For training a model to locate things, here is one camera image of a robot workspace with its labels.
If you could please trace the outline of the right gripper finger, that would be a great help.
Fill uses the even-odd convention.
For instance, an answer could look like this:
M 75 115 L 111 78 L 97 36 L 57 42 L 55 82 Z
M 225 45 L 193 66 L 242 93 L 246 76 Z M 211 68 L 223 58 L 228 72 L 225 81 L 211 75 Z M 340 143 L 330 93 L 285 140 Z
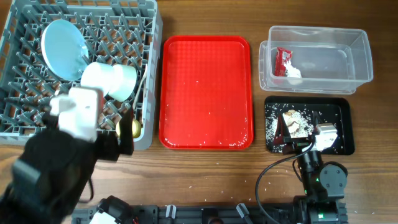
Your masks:
M 312 113 L 312 123 L 313 123 L 313 126 L 314 126 L 314 131 L 313 132 L 315 134 L 319 134 L 320 131 L 318 129 L 318 125 L 322 124 L 323 120 L 321 119 L 321 117 L 320 117 L 320 115 L 319 115 L 319 113 L 317 111 L 314 111 Z
M 293 144 L 289 129 L 282 114 L 278 115 L 277 128 L 273 140 L 274 145 Z

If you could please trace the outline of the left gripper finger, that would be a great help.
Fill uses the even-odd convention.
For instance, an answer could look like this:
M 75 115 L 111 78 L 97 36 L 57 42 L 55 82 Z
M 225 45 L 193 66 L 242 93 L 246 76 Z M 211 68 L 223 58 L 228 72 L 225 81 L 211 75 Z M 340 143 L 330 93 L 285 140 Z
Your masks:
M 46 128 L 57 129 L 58 128 L 58 116 L 50 114 L 51 107 L 49 105 L 44 106 L 45 113 L 42 115 L 42 122 Z
M 132 136 L 132 122 L 133 113 L 132 109 L 128 109 L 119 121 L 119 138 L 121 154 L 132 155 L 134 152 L 134 141 Z

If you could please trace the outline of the yellow plastic cup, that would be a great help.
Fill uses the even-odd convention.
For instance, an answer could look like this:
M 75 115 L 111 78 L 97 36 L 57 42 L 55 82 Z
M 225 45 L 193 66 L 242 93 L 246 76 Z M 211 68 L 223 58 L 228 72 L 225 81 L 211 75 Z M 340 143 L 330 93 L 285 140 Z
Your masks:
M 117 134 L 118 136 L 120 136 L 120 134 L 121 134 L 121 127 L 120 127 L 120 124 L 121 124 L 120 121 L 116 124 L 116 134 Z M 141 135 L 142 125 L 141 125 L 141 123 L 140 123 L 138 120 L 134 119 L 134 120 L 132 121 L 131 129 L 132 129 L 132 137 L 133 137 L 134 139 L 135 139 L 135 138 L 138 138 L 138 137 Z

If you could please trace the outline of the food scraps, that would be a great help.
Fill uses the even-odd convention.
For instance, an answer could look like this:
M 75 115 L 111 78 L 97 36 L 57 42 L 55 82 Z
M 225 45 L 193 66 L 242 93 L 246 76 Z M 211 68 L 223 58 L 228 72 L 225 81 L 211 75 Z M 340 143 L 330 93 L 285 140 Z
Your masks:
M 282 115 L 292 138 L 307 137 L 314 131 L 312 116 L 300 111 L 298 106 L 287 103 L 271 103 L 265 105 L 266 142 L 272 143 L 277 131 L 278 118 Z

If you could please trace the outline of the white plastic fork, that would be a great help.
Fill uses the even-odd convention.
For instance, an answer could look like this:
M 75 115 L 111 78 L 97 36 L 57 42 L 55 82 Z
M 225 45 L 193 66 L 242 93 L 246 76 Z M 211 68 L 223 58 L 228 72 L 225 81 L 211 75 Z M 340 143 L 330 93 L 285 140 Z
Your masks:
M 138 91 L 137 91 L 137 93 L 135 95 L 135 98 L 134 98 L 134 101 L 133 101 L 133 104 L 132 104 L 132 108 L 133 108 L 134 111 L 136 110 L 137 103 L 138 103 L 138 100 L 139 100 L 139 95 L 141 94 L 141 88 L 143 87 L 143 84 L 144 84 L 144 82 L 145 82 L 145 80 L 147 78 L 147 69 L 148 68 L 146 67 L 146 69 L 144 70 L 144 74 L 142 75 L 142 78 L 141 78 L 140 83 L 139 83 Z

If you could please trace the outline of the white napkin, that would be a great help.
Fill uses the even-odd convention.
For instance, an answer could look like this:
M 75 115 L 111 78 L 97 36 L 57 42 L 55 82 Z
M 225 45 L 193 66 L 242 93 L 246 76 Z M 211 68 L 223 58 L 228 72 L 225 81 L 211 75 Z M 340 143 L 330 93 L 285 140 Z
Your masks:
M 302 83 L 302 76 L 299 69 L 292 66 L 291 61 L 288 60 L 284 63 L 285 76 L 291 85 L 298 85 Z

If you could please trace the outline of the large light blue plate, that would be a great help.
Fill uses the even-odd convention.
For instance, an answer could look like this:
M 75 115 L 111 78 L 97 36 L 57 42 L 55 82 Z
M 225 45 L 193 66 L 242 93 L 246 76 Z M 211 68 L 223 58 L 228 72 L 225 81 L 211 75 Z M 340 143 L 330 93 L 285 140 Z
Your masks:
M 88 48 L 80 30 L 63 19 L 51 22 L 41 38 L 43 58 L 48 68 L 59 78 L 75 81 L 88 64 Z

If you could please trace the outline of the red ketchup packet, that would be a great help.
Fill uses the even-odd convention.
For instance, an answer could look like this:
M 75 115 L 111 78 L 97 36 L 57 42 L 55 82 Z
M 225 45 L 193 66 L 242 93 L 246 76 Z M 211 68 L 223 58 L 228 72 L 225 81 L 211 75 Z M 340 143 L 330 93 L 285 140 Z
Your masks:
M 287 50 L 282 47 L 277 48 L 277 54 L 275 57 L 275 69 L 274 75 L 277 77 L 284 77 L 286 73 L 286 66 L 287 62 L 291 61 L 293 53 L 291 50 Z

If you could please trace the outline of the white plastic spoon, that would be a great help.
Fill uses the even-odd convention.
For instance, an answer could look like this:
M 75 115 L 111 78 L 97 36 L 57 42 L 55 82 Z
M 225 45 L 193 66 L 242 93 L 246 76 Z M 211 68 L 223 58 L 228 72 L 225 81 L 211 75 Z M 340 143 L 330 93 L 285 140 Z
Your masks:
M 145 98 L 146 98 L 146 89 L 144 88 L 143 89 L 143 91 L 142 91 L 142 105 L 141 105 L 141 124 L 142 124 L 142 127 L 144 127 L 144 123 L 145 123 L 145 121 L 144 121 L 144 115 L 145 115 L 145 113 L 146 113 L 146 105 L 145 105 Z

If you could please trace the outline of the green bowl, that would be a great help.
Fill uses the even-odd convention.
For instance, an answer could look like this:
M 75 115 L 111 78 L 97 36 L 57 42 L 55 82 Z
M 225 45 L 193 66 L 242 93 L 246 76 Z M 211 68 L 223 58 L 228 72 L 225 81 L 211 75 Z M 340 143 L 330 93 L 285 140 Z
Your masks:
M 137 70 L 133 66 L 114 65 L 111 88 L 108 95 L 119 102 L 127 100 L 134 91 L 137 82 Z

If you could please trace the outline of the light blue bowl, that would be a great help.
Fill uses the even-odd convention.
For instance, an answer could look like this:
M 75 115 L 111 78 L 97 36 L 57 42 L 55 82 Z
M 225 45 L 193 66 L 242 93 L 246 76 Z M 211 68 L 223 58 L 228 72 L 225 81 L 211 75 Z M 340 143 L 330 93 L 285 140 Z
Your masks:
M 97 88 L 106 96 L 111 89 L 113 67 L 109 64 L 93 62 L 89 64 L 81 76 L 82 87 Z

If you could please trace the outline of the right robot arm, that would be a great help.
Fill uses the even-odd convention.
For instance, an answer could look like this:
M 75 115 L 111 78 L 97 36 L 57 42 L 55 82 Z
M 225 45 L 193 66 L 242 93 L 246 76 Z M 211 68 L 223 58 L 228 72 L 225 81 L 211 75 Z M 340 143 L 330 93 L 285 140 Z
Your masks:
M 338 162 L 323 162 L 321 151 L 333 145 L 338 137 L 335 126 L 322 123 L 313 114 L 314 132 L 306 137 L 294 138 L 284 115 L 279 115 L 274 144 L 284 146 L 284 154 L 296 156 L 304 196 L 295 196 L 291 223 L 348 223 L 346 207 L 340 200 L 345 197 L 348 170 Z

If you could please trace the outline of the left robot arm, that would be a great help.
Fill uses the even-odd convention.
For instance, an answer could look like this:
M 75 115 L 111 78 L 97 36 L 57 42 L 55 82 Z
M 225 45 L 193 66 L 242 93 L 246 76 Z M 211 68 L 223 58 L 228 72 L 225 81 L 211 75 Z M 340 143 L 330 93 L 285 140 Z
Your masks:
M 46 128 L 26 142 L 12 165 L 12 181 L 1 195 L 1 223 L 61 223 L 92 183 L 98 160 L 116 161 L 134 152 L 133 118 L 128 110 L 119 136 L 99 134 L 89 142 L 61 131 L 60 117 L 45 113 Z

